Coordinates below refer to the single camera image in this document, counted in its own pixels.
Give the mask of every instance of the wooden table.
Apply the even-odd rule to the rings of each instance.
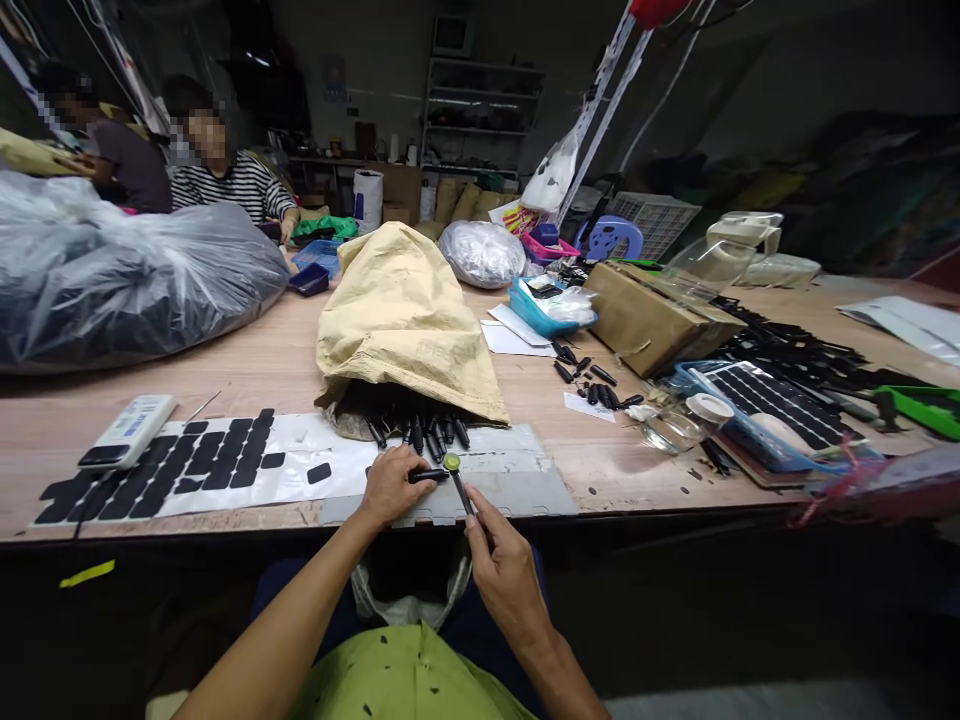
[[[772,320],[802,325],[819,337],[853,346],[869,359],[928,382],[960,387],[960,369],[945,365],[886,333],[842,316],[839,303],[885,294],[876,285],[809,290],[737,289],[732,294]],[[923,286],[897,292],[918,300],[957,299]],[[174,357],[122,370],[57,378],[8,379],[0,383],[0,543],[66,539],[72,528],[29,528],[52,482],[72,477],[77,459],[135,395],[168,393],[183,420],[218,390],[198,419],[246,416],[263,407],[277,413],[311,412],[320,378],[314,359],[317,321],[330,293],[302,299],[286,293],[260,320],[235,333]],[[504,292],[464,289],[478,317],[506,302]],[[618,370],[610,352],[587,332],[571,338],[576,353],[590,355],[620,381],[621,398],[647,385]],[[793,491],[762,490],[742,473],[713,473],[699,449],[670,458],[641,444],[638,431],[618,414],[611,424],[567,410],[568,386],[548,358],[493,355],[497,377],[514,423],[530,423],[549,452],[581,516],[698,511],[784,504],[802,499]],[[695,477],[690,471],[700,476]],[[184,535],[230,531],[310,528],[318,525],[321,501],[244,508],[84,526],[84,538]]]

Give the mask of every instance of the white power bank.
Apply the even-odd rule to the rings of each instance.
[[[173,395],[139,395],[135,397],[110,427],[80,458],[77,466],[93,470],[127,470],[177,406]]]

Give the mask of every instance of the left hand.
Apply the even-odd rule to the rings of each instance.
[[[280,244],[289,245],[293,231],[297,229],[297,221],[293,218],[284,218],[280,223]]]
[[[409,445],[393,447],[378,455],[367,475],[367,489],[357,514],[369,518],[378,528],[399,520],[437,487],[433,480],[421,480],[411,485],[407,482],[407,474],[429,469],[430,463]]]

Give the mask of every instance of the concrete floor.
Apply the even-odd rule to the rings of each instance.
[[[555,624],[614,717],[960,717],[960,621],[936,611],[957,548],[932,536],[780,531],[610,554],[571,533],[541,547]],[[178,552],[125,556],[63,591],[81,568],[69,552],[0,557],[4,715],[142,717],[158,608],[244,597],[261,569],[229,547],[191,550],[186,567]]]

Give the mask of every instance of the brown cardboard box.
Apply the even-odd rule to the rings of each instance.
[[[400,222],[413,227],[413,213],[410,212],[410,208],[405,207],[400,203],[384,203],[383,217],[381,220],[382,222],[399,220]]]
[[[712,305],[681,307],[658,290],[655,275],[631,265],[600,263],[584,287],[598,293],[591,331],[640,377],[700,360],[746,327]]]

